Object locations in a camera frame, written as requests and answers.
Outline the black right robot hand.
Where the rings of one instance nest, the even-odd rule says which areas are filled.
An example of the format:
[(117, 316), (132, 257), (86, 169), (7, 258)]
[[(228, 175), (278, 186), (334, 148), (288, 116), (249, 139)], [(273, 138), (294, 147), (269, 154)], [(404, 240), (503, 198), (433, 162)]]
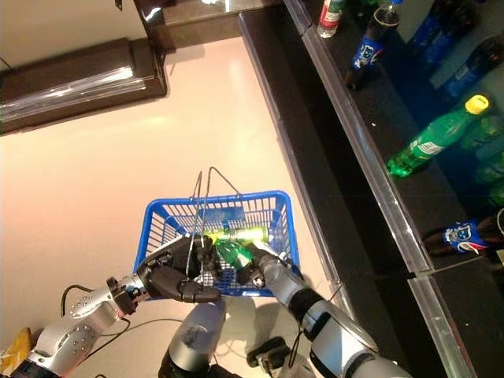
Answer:
[(257, 289), (265, 288), (263, 266), (266, 263), (280, 263), (293, 270), (296, 265), (285, 252), (276, 252), (272, 246), (255, 240), (241, 246), (241, 267), (237, 269), (237, 282), (241, 285), (252, 284)]

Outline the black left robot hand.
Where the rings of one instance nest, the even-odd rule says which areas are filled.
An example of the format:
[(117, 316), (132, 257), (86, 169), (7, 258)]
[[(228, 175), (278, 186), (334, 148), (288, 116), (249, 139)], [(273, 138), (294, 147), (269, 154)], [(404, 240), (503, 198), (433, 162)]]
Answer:
[(213, 252), (207, 235), (181, 235), (146, 256), (136, 270), (153, 299), (173, 299), (186, 303), (216, 302), (221, 292), (195, 279), (202, 272), (204, 257)]

